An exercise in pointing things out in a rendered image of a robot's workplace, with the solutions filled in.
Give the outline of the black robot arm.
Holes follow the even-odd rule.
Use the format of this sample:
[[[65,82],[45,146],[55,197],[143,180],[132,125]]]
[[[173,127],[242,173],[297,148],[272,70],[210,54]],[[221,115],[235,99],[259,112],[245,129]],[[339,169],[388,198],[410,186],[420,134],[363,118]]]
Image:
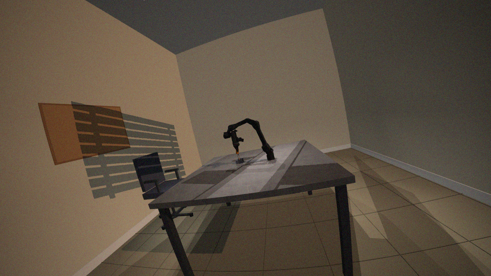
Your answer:
[[[259,136],[259,138],[261,140],[261,143],[262,143],[262,149],[267,154],[268,161],[275,159],[274,152],[273,152],[274,150],[265,141],[265,138],[263,136],[263,133],[260,130],[259,121],[255,121],[255,120],[251,120],[249,118],[246,118],[246,119],[244,119],[244,120],[242,120],[242,121],[240,121],[240,122],[238,122],[236,124],[229,125],[227,132],[223,132],[224,139],[231,138],[231,137],[236,137],[237,136],[236,135],[237,130],[235,130],[235,128],[237,128],[237,127],[239,127],[239,126],[241,126],[241,125],[243,125],[245,123],[249,123],[250,125],[252,125],[252,127],[258,133],[258,136]]]

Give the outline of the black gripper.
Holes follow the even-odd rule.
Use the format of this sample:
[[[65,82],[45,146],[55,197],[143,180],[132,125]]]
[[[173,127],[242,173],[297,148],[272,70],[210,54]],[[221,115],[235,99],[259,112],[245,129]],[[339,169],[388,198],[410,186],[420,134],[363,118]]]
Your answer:
[[[234,148],[236,149],[236,151],[238,152],[239,151],[238,146],[240,145],[240,143],[238,142],[237,136],[232,137],[232,144],[233,144]]]

